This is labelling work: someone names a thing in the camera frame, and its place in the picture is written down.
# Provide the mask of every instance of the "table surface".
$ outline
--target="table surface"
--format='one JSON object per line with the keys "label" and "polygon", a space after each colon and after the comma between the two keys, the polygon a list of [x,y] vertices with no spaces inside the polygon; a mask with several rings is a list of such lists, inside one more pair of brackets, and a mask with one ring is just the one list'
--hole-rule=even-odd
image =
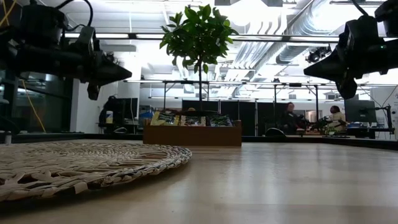
{"label": "table surface", "polygon": [[0,223],[397,223],[396,152],[281,143],[190,149],[185,166],[128,185],[0,204]]}

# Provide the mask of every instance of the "computer monitor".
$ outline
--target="computer monitor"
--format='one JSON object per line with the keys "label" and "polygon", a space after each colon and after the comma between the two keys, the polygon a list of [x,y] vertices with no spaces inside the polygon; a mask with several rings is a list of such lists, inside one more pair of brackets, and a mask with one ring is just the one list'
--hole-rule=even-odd
{"label": "computer monitor", "polygon": [[349,99],[345,100],[344,104],[348,122],[377,122],[373,101]]}

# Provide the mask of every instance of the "round placemat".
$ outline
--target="round placemat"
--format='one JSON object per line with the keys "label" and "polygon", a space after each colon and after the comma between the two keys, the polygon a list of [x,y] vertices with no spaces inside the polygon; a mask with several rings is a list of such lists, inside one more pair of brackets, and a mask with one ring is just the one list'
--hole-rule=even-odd
{"label": "round placemat", "polygon": [[0,147],[0,202],[78,194],[188,162],[183,147],[103,142],[42,142]]}

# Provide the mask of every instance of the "person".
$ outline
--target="person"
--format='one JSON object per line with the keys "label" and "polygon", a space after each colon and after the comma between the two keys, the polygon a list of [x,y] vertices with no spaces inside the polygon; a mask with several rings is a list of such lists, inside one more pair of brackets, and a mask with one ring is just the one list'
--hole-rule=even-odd
{"label": "person", "polygon": [[331,106],[329,120],[332,121],[328,124],[329,128],[334,128],[335,131],[346,130],[346,116],[340,111],[338,106]]}
{"label": "person", "polygon": [[282,125],[282,131],[285,134],[296,134],[296,130],[299,127],[297,125],[297,115],[293,113],[294,104],[292,102],[287,103],[286,110],[282,113],[280,124]]}

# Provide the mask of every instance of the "potted plant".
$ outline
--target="potted plant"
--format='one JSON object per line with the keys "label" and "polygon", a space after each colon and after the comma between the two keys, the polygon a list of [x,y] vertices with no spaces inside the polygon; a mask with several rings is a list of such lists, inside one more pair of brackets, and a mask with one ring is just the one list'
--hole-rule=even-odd
{"label": "potted plant", "polygon": [[160,48],[166,46],[167,55],[174,56],[173,65],[176,66],[177,57],[181,57],[184,68],[194,65],[194,72],[199,71],[199,101],[202,110],[202,69],[207,73],[209,64],[216,65],[218,57],[225,57],[227,43],[233,43],[228,36],[239,33],[230,27],[231,23],[226,16],[222,16],[218,9],[212,9],[210,5],[199,6],[198,12],[185,7],[184,14],[187,19],[182,22],[182,12],[170,17],[174,24],[167,27],[173,30],[162,26],[165,35]]}

